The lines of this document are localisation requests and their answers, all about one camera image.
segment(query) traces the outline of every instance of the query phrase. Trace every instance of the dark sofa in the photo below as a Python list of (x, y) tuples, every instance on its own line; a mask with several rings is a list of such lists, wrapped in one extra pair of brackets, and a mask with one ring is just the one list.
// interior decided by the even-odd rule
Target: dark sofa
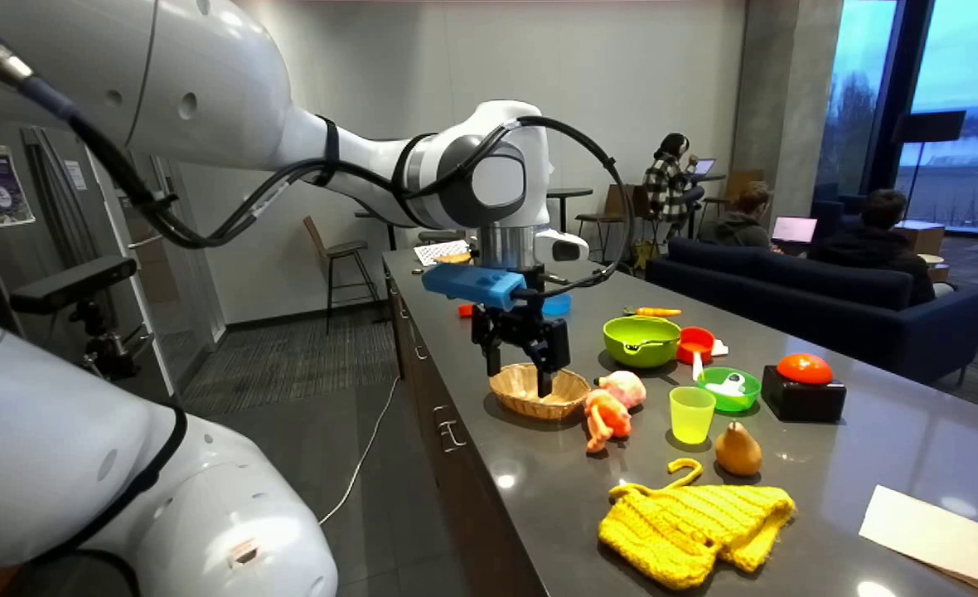
[(905, 378), (935, 380), (978, 355), (978, 286), (925, 305), (913, 276), (676, 237), (646, 278)]

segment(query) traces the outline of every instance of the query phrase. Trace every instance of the pillow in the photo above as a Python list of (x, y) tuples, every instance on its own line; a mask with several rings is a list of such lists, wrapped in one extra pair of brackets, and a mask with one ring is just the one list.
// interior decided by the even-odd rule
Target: pillow
[(758, 267), (762, 281), (790, 286), (816, 294), (831, 294), (843, 303), (875, 305), (875, 308), (908, 308), (913, 276), (894, 267), (852, 267), (829, 261), (807, 261), (791, 256), (766, 256)]
[(753, 278), (762, 258), (762, 249), (750, 246), (703, 246), (690, 237), (672, 237), (666, 249), (666, 258), (695, 265), (695, 267), (717, 267), (728, 276)]

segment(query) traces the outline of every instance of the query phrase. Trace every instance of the green bowl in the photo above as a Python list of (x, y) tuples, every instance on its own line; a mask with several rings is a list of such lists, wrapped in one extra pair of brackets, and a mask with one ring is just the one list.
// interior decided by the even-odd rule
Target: green bowl
[(664, 319), (611, 319), (599, 335), (614, 361), (625, 368), (664, 368), (676, 361), (678, 326)]
[(737, 368), (711, 366), (695, 378), (695, 385), (717, 394), (717, 412), (721, 413), (747, 413), (758, 402), (758, 378)]

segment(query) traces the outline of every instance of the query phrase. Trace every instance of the green cup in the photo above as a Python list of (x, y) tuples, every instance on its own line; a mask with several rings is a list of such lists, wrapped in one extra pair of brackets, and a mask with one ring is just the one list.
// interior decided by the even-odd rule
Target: green cup
[(703, 443), (711, 428), (717, 394), (695, 385), (678, 385), (666, 394), (672, 438), (678, 443)]

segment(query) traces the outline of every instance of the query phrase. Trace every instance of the gray countertop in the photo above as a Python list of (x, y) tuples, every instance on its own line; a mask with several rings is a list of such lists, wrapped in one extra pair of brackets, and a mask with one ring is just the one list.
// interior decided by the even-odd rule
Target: gray countertop
[[(585, 457), (580, 425), (526, 425), (498, 407), (484, 357), (471, 345), (455, 303), (420, 287), (410, 256), (390, 251), (383, 265), (484, 466), (493, 482), (505, 476), (498, 490), (544, 588), (559, 597), (664, 592), (595, 548), (595, 520), (606, 515), (606, 490), (616, 482), (666, 484), (664, 466), (678, 454), (706, 463), (703, 484), (719, 484), (710, 446), (676, 446), (666, 438), (666, 390), (690, 380), (690, 368), (644, 375), (651, 402), (634, 413), (634, 438), (611, 443), (606, 457)], [(706, 326), (732, 348), (719, 366), (756, 378), (783, 351), (812, 348), (831, 361), (840, 385), (849, 388), (843, 425), (787, 425), (768, 407), (744, 418), (762, 443), (758, 484), (787, 487), (799, 515), (756, 576), (717, 564), (703, 592), (849, 597), (883, 588), (894, 597), (967, 592), (960, 585), (862, 540), (860, 525), (875, 484), (978, 520), (978, 404), (625, 276), (573, 293), (573, 372), (584, 378), (611, 372), (599, 326), (631, 305), (678, 305), (684, 326)], [(505, 361), (523, 361), (523, 355), (508, 348)]]

